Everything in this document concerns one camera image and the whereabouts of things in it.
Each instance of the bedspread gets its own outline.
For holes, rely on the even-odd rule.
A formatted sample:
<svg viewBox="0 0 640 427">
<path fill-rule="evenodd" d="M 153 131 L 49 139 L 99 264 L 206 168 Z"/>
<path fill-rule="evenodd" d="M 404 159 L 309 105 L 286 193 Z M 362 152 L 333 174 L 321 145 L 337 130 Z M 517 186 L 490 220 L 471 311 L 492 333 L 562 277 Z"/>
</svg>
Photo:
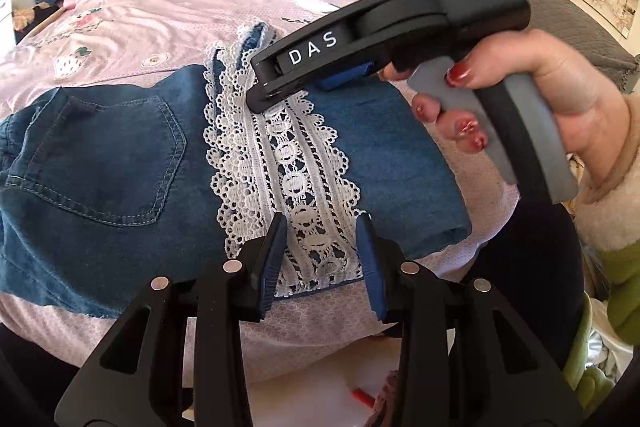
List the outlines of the bedspread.
<svg viewBox="0 0 640 427">
<path fill-rule="evenodd" d="M 78 0 L 77 7 L 0 63 L 0 118 L 56 86 L 136 84 L 153 86 L 178 68 L 202 64 L 215 41 L 234 41 L 240 26 L 266 22 L 282 36 L 355 0 Z M 411 92 L 398 86 L 405 97 Z M 472 233 L 421 263 L 458 279 L 511 216 L 518 199 L 484 154 L 466 156 L 433 139 L 456 176 Z M 58 307 L 39 307 L 0 295 L 0 319 L 15 333 L 67 362 L 81 365 L 110 327 Z M 249 381 L 305 367 L 365 335 L 385 328 L 370 311 L 364 283 L 274 303 L 267 320 L 243 324 L 242 346 Z M 185 384 L 192 378 L 190 323 Z"/>
</svg>

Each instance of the headboard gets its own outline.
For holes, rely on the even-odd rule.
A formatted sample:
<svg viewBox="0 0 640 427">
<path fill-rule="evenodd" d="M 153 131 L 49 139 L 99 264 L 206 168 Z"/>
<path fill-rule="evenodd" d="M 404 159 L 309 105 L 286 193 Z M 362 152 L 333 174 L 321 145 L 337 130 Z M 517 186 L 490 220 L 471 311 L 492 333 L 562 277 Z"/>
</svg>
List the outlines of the headboard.
<svg viewBox="0 0 640 427">
<path fill-rule="evenodd" d="M 585 55 L 591 64 L 623 90 L 635 84 L 638 69 L 630 55 L 609 32 L 569 0 L 529 0 L 530 27 L 555 35 Z"/>
</svg>

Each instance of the blue gripper pad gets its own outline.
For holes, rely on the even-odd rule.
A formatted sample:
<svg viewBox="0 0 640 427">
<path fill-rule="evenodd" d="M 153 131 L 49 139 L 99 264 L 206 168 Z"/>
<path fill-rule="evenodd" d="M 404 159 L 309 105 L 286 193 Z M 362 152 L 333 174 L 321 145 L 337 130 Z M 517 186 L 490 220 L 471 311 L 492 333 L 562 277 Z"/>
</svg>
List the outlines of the blue gripper pad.
<svg viewBox="0 0 640 427">
<path fill-rule="evenodd" d="M 356 220 L 356 245 L 364 282 L 367 286 L 367 294 L 369 295 L 369 304 L 378 320 L 381 321 L 386 315 L 385 282 L 378 267 L 374 238 L 371 236 L 370 228 L 367 226 L 368 220 L 369 217 L 364 214 L 358 216 Z"/>
<path fill-rule="evenodd" d="M 316 87 L 323 91 L 331 91 L 354 78 L 367 76 L 372 64 L 373 62 L 366 62 L 365 64 L 361 64 L 355 68 L 351 68 L 350 70 L 343 71 L 342 73 L 332 74 L 332 76 L 323 78 L 322 80 L 317 80 Z"/>
<path fill-rule="evenodd" d="M 271 242 L 271 248 L 267 255 L 267 260 L 262 270 L 260 279 L 260 314 L 262 318 L 271 309 L 273 296 L 276 293 L 276 284 L 282 267 L 282 258 L 285 248 L 287 248 L 287 219 L 278 222 L 275 236 Z"/>
</svg>

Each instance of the denim fabric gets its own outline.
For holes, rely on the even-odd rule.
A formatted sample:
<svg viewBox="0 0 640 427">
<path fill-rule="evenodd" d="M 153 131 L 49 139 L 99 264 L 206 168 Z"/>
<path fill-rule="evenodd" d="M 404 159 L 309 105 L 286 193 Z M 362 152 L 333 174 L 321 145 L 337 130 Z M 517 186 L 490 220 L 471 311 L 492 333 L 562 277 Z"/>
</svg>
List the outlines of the denim fabric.
<svg viewBox="0 0 640 427">
<path fill-rule="evenodd" d="M 203 73 L 55 89 L 0 124 L 0 291 L 115 316 L 154 276 L 224 256 Z"/>
<path fill-rule="evenodd" d="M 0 291 L 114 317 L 153 277 L 192 279 L 225 255 L 203 73 L 187 66 L 149 89 L 59 88 L 0 123 Z M 380 236 L 415 258 L 470 233 L 452 172 L 395 88 L 361 79 L 310 87 L 308 99 L 337 131 Z"/>
<path fill-rule="evenodd" d="M 380 237 L 409 259 L 462 241 L 471 221 L 456 179 L 431 136 L 389 83 L 358 78 L 337 89 L 308 87 L 314 112 L 338 131 L 345 177 L 360 188 Z"/>
</svg>

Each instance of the back pocket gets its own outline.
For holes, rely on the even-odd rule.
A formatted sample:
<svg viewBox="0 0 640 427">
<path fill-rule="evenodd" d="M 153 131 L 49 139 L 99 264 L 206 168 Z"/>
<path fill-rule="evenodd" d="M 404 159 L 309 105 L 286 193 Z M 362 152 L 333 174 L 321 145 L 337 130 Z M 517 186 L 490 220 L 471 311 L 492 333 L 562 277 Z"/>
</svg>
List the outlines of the back pocket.
<svg viewBox="0 0 640 427">
<path fill-rule="evenodd" d="M 186 139 L 159 96 L 97 105 L 64 89 L 27 128 L 6 185 L 117 227 L 158 219 Z"/>
</svg>

